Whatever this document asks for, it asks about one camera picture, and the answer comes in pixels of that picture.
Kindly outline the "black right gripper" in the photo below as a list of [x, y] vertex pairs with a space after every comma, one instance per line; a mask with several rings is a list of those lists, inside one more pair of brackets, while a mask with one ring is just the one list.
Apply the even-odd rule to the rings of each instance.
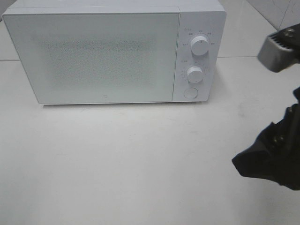
[[[300, 62], [300, 25], [268, 35], [257, 59], [278, 73]], [[300, 189], [300, 88], [293, 91], [297, 103], [286, 108], [284, 118], [271, 123], [232, 163], [243, 177], [270, 180], [291, 190]]]

